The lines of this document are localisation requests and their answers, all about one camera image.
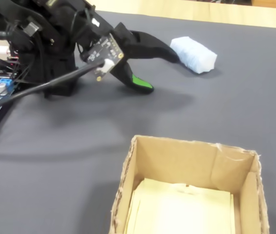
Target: black cable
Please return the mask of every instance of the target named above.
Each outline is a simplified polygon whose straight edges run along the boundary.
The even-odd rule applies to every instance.
[[[70,79],[74,79],[76,77],[80,77],[86,73],[88,73],[89,71],[95,69],[95,68],[98,68],[98,67],[102,67],[104,65],[104,60],[103,59],[100,59],[96,62],[93,62],[93,63],[90,63],[90,64],[87,64],[73,72],[70,72],[66,75],[63,75],[63,76],[60,76],[56,79],[53,79],[45,84],[42,84],[42,85],[39,85],[39,86],[36,86],[36,87],[33,87],[33,88],[30,88],[30,89],[27,89],[27,90],[24,90],[22,92],[19,92],[17,94],[14,94],[12,96],[10,96],[9,98],[3,98],[0,100],[0,107],[3,106],[3,105],[6,105],[6,104],[9,104],[15,100],[18,100],[20,98],[23,98],[27,95],[30,95],[30,94],[33,94],[33,93],[36,93],[36,92],[40,92],[40,91],[43,91],[47,88],[50,88],[52,86],[55,86],[59,83],[63,83],[65,81],[68,81]]]
[[[76,11],[71,23],[71,28],[70,28],[70,36],[73,34],[73,30],[74,30],[74,26],[75,26],[75,21],[76,21],[76,17],[79,14],[79,11]]]
[[[38,50],[39,50],[39,56],[40,56],[40,68],[41,68],[41,73],[42,73],[42,82],[47,82],[48,79],[45,74],[45,52],[44,52],[44,46],[42,44],[41,37],[39,33],[34,34],[34,38],[36,40]]]

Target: robotic arm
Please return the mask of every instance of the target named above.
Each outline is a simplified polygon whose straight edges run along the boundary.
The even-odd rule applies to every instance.
[[[123,58],[111,74],[137,92],[149,94],[151,84],[135,76],[128,59],[162,58],[179,62],[176,53],[150,34],[130,31],[119,23],[113,28],[95,7],[84,0],[0,0],[0,39],[19,57],[21,69],[31,68],[25,78],[42,84],[76,70],[74,50],[88,62],[90,50],[102,37],[112,37]],[[52,95],[72,94],[76,79],[48,90]]]

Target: sponge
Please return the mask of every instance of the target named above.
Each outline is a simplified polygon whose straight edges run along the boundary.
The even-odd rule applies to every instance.
[[[177,53],[180,61],[197,74],[215,68],[217,55],[190,37],[175,38],[170,47]]]

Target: gray table surface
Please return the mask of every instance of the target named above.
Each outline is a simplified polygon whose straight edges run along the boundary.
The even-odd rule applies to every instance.
[[[83,78],[70,98],[24,98],[0,129],[0,234],[107,233],[122,163],[135,134],[257,150],[276,233],[276,29],[102,13],[166,43],[190,36],[217,53],[195,75],[160,59],[132,60],[156,91],[112,76]]]

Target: open cardboard box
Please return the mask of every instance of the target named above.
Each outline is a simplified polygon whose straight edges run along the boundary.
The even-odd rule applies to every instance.
[[[234,194],[236,234],[269,234],[255,151],[221,144],[135,136],[111,211],[110,234],[124,233],[132,191],[144,179]]]

